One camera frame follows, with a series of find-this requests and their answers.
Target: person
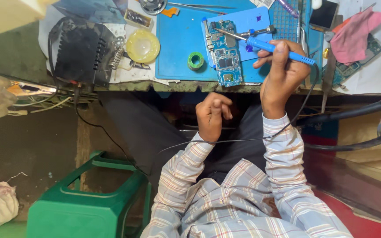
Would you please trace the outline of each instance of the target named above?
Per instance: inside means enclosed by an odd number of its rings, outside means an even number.
[[[304,55],[299,44],[270,43],[276,46],[274,52],[259,51],[253,64],[260,68],[271,63],[260,90],[261,105],[246,111],[231,139],[279,132],[289,123],[286,101],[310,73],[306,64],[288,59],[289,51]],[[262,141],[192,142],[179,152],[169,149],[158,154],[186,138],[140,96],[100,97],[137,165],[150,172],[153,185],[158,184],[151,220],[141,237],[352,237],[306,184],[301,165],[304,143],[294,127]],[[232,118],[231,104],[217,93],[199,103],[199,132],[192,140],[216,142],[222,120]],[[281,218],[272,216],[270,198]]]

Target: yellow plastic lid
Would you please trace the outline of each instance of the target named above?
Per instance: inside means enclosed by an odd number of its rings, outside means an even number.
[[[129,57],[138,63],[153,61],[160,52],[160,41],[147,30],[135,30],[126,42]]]

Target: red floor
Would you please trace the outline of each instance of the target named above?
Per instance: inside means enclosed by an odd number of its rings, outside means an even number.
[[[345,224],[354,238],[381,238],[381,224],[357,217],[352,210],[331,196],[313,189],[315,196],[323,200],[339,219]]]

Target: purple screwdriver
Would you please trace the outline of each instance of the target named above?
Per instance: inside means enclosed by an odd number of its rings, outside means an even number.
[[[299,17],[299,14],[298,14],[298,11],[295,10],[288,2],[286,2],[285,0],[277,0],[284,9],[286,9],[288,11],[288,13],[290,13],[294,18],[298,18]]]

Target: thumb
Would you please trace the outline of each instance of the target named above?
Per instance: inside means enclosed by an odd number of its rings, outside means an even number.
[[[288,62],[289,48],[288,45],[280,41],[273,52],[273,60],[271,62],[270,74],[273,79],[283,79],[285,76],[284,68]]]
[[[211,106],[211,119],[209,120],[209,124],[218,125],[221,124],[221,122],[221,100],[214,99]]]

